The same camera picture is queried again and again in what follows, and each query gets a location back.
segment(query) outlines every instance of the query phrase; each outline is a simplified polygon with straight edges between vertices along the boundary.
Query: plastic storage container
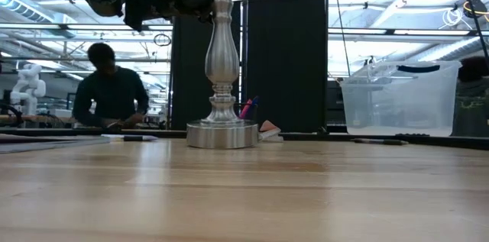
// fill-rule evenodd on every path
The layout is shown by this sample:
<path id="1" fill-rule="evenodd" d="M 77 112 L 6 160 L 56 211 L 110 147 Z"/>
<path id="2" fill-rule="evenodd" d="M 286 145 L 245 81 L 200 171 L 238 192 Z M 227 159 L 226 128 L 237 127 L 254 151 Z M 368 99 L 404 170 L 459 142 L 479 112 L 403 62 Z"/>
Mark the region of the plastic storage container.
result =
<path id="1" fill-rule="evenodd" d="M 353 135 L 452 133 L 460 62 L 373 63 L 342 82 Z"/>

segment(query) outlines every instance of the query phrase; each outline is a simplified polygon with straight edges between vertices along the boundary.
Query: metal candlestick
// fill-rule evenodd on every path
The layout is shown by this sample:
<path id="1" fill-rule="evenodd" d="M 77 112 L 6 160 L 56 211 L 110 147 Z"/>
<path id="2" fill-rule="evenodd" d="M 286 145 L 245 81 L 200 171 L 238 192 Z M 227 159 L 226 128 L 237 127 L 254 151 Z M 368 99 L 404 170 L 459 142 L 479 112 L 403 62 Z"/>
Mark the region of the metal candlestick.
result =
<path id="1" fill-rule="evenodd" d="M 239 77 L 239 58 L 231 33 L 232 0 L 214 0 L 214 29 L 206 56 L 206 76 L 212 82 L 210 115 L 188 123 L 187 143 L 191 147 L 235 149 L 258 142 L 258 126 L 238 118 L 232 83 Z"/>

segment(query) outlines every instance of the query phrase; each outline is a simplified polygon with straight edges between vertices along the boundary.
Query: black curtain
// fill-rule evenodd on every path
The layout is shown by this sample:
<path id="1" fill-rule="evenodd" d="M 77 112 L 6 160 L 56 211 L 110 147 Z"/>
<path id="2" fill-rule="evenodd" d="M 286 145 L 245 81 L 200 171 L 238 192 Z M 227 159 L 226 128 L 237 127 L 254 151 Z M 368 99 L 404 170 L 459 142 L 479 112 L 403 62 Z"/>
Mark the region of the black curtain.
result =
<path id="1" fill-rule="evenodd" d="M 284 132 L 325 124 L 325 0 L 249 0 L 248 98 Z"/>
<path id="2" fill-rule="evenodd" d="M 232 33 L 240 50 L 241 5 L 232 11 Z M 212 24 L 203 24 L 193 17 L 176 18 L 173 23 L 170 71 L 170 128 L 186 130 L 186 124 L 209 115 L 209 97 L 214 94 L 212 83 L 204 73 L 206 54 L 212 36 Z M 238 80 L 233 85 L 238 96 Z"/>

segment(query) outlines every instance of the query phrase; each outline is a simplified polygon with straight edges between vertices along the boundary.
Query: wooden tabletop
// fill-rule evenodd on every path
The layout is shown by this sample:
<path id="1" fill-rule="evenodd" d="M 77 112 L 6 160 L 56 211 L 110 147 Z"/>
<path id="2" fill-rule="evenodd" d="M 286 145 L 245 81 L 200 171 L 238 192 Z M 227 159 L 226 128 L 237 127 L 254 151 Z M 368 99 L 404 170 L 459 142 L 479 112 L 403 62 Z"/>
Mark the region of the wooden tabletop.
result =
<path id="1" fill-rule="evenodd" d="M 489 151 L 159 140 L 5 154 L 0 241 L 488 242 Z"/>

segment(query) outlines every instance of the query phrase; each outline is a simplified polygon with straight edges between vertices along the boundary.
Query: man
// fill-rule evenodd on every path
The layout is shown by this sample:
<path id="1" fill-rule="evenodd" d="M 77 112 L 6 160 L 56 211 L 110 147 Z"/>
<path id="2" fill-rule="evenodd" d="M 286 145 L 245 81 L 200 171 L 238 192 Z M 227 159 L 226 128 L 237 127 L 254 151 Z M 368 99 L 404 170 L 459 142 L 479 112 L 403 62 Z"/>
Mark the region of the man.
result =
<path id="1" fill-rule="evenodd" d="M 88 57 L 96 71 L 78 85 L 73 117 L 90 127 L 130 128 L 141 123 L 149 98 L 139 75 L 116 66 L 114 50 L 107 44 L 93 44 Z M 92 100 L 96 102 L 95 114 L 89 110 Z M 138 101 L 137 109 L 134 100 Z"/>

